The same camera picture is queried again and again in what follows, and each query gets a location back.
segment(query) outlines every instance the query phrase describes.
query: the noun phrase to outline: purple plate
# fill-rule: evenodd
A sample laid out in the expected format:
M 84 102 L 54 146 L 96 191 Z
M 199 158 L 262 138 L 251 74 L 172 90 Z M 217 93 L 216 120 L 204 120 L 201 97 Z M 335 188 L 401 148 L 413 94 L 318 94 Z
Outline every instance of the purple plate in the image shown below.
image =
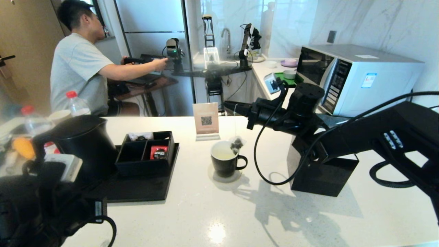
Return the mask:
M 289 68 L 297 67 L 298 63 L 299 63 L 298 61 L 287 61 L 287 60 L 282 60 L 281 61 L 281 65 L 282 66 L 289 67 Z

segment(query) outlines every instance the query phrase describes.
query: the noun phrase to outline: black kettle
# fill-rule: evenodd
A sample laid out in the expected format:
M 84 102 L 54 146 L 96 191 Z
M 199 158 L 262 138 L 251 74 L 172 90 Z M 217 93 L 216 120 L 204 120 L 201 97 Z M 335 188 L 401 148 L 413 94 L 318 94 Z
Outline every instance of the black kettle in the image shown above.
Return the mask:
M 60 153 L 83 160 L 75 183 L 85 185 L 107 178 L 117 170 L 118 153 L 106 132 L 106 123 L 106 119 L 94 115 L 76 116 L 35 136 L 32 145 L 37 163 L 43 162 L 46 155 L 44 144 L 53 142 Z

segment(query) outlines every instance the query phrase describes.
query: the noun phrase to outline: microwave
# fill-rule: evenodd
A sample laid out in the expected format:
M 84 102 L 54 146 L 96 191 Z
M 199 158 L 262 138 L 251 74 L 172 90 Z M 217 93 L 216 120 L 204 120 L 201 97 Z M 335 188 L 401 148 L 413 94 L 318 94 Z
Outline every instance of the microwave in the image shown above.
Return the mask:
M 321 111 L 354 117 L 409 93 L 423 67 L 421 61 L 353 44 L 310 45 L 301 49 L 296 82 L 324 89 Z

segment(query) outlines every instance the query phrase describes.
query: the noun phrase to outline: tea bag string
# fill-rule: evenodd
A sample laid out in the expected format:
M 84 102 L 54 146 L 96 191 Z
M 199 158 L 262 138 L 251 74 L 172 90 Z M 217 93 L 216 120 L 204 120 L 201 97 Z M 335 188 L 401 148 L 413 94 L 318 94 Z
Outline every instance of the tea bag string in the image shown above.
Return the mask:
M 235 137 L 236 137 L 236 106 L 237 106 L 238 104 L 236 103 L 235 104 L 235 109 L 233 109 L 233 116 L 235 117 Z

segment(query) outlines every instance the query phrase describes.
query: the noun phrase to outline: microwave control panel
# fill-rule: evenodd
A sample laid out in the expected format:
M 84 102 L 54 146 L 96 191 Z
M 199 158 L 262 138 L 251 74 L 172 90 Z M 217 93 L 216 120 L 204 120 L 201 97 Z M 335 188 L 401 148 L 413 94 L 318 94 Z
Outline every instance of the microwave control panel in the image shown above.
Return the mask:
M 342 93 L 343 86 L 345 85 L 346 78 L 349 75 L 352 64 L 343 60 L 338 60 L 335 66 L 334 75 L 331 78 L 329 86 L 325 92 L 323 101 L 323 108 L 329 113 L 333 114 L 338 99 Z

